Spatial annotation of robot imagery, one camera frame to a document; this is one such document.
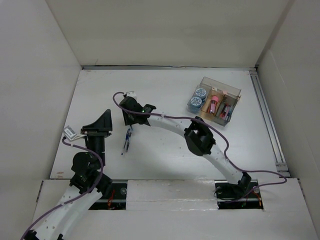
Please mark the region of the blue round tape tin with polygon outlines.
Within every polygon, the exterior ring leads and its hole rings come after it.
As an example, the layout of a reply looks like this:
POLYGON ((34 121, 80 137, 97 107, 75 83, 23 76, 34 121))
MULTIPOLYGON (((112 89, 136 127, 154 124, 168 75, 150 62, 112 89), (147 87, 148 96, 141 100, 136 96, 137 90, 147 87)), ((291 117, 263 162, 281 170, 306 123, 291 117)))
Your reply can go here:
POLYGON ((207 90, 205 88, 199 87, 194 91, 194 96, 205 100, 207 97, 207 90))
POLYGON ((203 105, 203 100, 198 96, 193 96, 188 102, 188 109, 190 111, 199 111, 203 105))

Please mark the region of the pink capped pen refill tube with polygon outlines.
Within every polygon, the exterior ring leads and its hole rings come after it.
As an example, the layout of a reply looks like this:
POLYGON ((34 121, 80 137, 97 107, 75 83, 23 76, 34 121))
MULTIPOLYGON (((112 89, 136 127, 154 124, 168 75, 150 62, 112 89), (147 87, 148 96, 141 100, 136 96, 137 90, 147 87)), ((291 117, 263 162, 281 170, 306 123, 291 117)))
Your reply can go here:
POLYGON ((209 113, 215 115, 218 102, 219 102, 218 96, 213 95, 211 97, 211 100, 210 100, 210 106, 209 106, 209 109, 208 109, 209 113))

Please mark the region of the red ink refill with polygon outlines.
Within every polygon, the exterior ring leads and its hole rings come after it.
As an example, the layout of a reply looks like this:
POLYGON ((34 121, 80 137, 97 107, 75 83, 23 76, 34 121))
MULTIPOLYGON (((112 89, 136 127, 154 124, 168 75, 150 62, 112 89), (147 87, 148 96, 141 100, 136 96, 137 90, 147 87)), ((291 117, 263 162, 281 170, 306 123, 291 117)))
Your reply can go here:
POLYGON ((221 102, 220 105, 219 105, 218 111, 216 113, 216 116, 218 118, 221 117, 222 113, 224 112, 225 107, 226 107, 226 104, 224 102, 221 102))

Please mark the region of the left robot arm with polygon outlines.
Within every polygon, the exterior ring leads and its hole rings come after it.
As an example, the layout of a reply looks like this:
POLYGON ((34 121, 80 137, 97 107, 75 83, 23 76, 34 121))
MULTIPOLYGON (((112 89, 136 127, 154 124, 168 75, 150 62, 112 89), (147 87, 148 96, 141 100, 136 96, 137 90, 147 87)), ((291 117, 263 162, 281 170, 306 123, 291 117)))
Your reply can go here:
POLYGON ((112 179, 104 174, 105 138, 113 130, 111 110, 76 134, 70 126, 63 129, 61 142, 79 149, 72 159, 74 175, 55 207, 42 214, 23 233, 23 240, 66 240, 84 213, 112 191, 112 179))

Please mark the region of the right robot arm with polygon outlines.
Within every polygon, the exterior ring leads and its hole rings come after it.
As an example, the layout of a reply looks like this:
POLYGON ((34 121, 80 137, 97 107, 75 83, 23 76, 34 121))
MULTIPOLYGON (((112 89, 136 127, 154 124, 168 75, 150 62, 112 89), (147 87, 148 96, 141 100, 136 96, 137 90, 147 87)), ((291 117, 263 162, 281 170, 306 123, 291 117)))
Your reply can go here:
POLYGON ((188 150, 199 157, 208 160, 228 182, 227 189, 231 191, 232 199, 242 198, 249 192, 252 180, 250 175, 237 169, 221 151, 214 139, 209 125, 198 116, 173 117, 163 113, 153 112, 156 107, 150 104, 141 106, 134 97, 126 94, 117 105, 121 108, 126 125, 147 125, 158 127, 183 137, 188 150))

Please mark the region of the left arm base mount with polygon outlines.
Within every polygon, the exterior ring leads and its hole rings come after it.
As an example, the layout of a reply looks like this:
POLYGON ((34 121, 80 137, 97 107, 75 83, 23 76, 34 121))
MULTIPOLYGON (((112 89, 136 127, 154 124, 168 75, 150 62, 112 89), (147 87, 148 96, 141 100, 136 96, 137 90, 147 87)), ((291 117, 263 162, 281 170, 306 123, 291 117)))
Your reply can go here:
POLYGON ((110 192, 97 200, 89 210, 126 210, 128 180, 114 180, 110 192))

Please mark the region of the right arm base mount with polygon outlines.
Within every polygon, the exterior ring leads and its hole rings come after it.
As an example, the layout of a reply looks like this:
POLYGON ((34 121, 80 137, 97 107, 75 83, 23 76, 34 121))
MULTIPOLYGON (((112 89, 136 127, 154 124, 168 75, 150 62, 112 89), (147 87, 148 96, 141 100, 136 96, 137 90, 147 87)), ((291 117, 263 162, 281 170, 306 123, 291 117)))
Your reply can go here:
POLYGON ((215 191, 213 195, 217 199, 217 208, 219 210, 263 210, 263 201, 260 189, 248 193, 252 188, 258 186, 257 181, 252 181, 248 189, 241 193, 226 181, 215 182, 215 191))

